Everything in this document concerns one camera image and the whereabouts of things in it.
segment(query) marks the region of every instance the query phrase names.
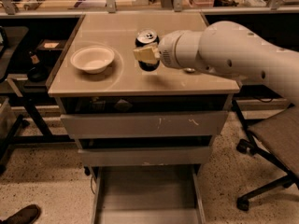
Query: caster wheel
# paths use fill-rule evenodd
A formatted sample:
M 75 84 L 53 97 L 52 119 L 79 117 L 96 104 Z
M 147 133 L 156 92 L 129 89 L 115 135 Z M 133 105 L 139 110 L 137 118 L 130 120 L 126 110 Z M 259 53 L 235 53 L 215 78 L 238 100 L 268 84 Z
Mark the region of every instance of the caster wheel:
M 248 211 L 249 210 L 249 201 L 238 198 L 236 201 L 236 207 L 241 211 Z
M 0 165 L 0 175 L 6 171 L 6 166 L 5 165 Z
M 253 155 L 255 155 L 256 154 L 256 151 L 255 151 L 255 149 L 254 148 L 251 148 L 250 150 L 249 150 L 249 153 L 253 156 Z
M 244 144 L 242 140 L 238 143 L 236 146 L 236 150 L 238 150 L 240 153 L 247 153 L 247 146 Z
M 91 174 L 91 171 L 89 170 L 89 168 L 84 167 L 84 174 L 85 175 L 90 175 Z
M 26 128 L 26 127 L 28 127 L 30 125 L 30 122 L 28 122 L 26 119 L 23 119 L 22 121 L 21 121 L 21 126 L 23 127 L 23 128 Z

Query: drawer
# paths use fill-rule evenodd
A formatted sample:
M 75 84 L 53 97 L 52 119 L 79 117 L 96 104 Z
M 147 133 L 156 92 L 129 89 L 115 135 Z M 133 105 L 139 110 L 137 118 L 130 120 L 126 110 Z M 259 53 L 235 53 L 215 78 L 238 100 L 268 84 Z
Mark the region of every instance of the drawer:
M 204 224 L 191 165 L 99 169 L 92 223 Z
M 85 166 L 148 166 L 206 163 L 212 138 L 127 138 L 98 139 L 78 151 Z
M 74 139 L 220 134 L 227 111 L 62 115 Z

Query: can lid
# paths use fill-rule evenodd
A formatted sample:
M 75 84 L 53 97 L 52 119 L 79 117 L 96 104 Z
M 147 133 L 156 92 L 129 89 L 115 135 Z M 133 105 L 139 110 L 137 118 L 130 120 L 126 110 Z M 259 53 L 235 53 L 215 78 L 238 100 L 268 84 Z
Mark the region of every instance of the can lid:
M 152 29 L 144 29 L 137 34 L 137 40 L 143 44 L 154 42 L 156 38 L 157 33 Z

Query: chair leg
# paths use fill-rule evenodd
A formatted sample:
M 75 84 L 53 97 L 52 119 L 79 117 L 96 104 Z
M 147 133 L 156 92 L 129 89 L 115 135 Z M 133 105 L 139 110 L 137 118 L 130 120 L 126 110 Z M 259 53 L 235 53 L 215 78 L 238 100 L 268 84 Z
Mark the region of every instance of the chair leg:
M 293 183 L 294 183 L 293 177 L 291 175 L 285 175 L 278 180 L 275 180 L 269 184 L 266 184 L 256 190 L 253 190 L 253 191 L 239 197 L 236 201 L 236 206 L 238 209 L 240 209 L 242 211 L 248 211 L 249 210 L 249 199 L 251 199 L 255 196 L 258 196 L 264 192 L 267 192 L 268 190 L 277 188 L 279 186 L 288 188 Z
M 239 105 L 237 104 L 237 101 L 233 100 L 232 101 L 232 105 L 233 105 L 234 112 L 237 114 L 237 117 L 238 117 L 239 121 L 241 122 L 243 131 L 245 132 L 246 137 L 249 139 L 249 142 L 251 144 L 257 146 L 257 144 L 255 143 L 255 140 L 254 140 L 254 138 L 252 136 L 252 134 L 248 131 L 249 126 L 248 126 L 248 124 L 247 124 L 247 122 L 246 122 L 246 120 L 245 120 L 245 118 L 244 118 L 244 116 L 242 114 L 242 111 L 241 111 Z M 252 155 L 254 155 L 255 154 L 255 149 L 251 148 L 250 149 L 250 153 Z
M 268 153 L 261 148 L 259 148 L 256 143 L 251 143 L 245 139 L 240 139 L 238 145 L 236 146 L 236 150 L 240 153 L 246 154 L 247 148 L 249 148 L 249 152 L 251 155 L 259 154 L 264 159 L 272 162 L 276 167 L 280 168 L 284 172 L 288 173 L 289 170 L 271 153 Z

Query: soda can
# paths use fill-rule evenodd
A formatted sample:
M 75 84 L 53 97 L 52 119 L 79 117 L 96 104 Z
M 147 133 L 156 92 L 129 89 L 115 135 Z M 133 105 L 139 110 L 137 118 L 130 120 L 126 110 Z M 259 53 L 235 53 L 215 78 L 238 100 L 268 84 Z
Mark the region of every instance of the soda can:
M 156 31 L 147 28 L 138 32 L 135 40 L 135 45 L 138 48 L 140 48 L 153 42 L 159 43 L 159 36 L 157 35 Z M 156 64 L 139 62 L 140 68 L 144 71 L 149 71 L 149 72 L 156 70 L 159 64 L 160 64 L 159 61 Z
M 137 47 L 143 47 L 152 42 L 159 43 L 159 37 L 158 37 L 156 31 L 154 31 L 150 28 L 147 28 L 147 29 L 143 29 L 138 32 L 136 40 L 135 40 L 135 44 Z

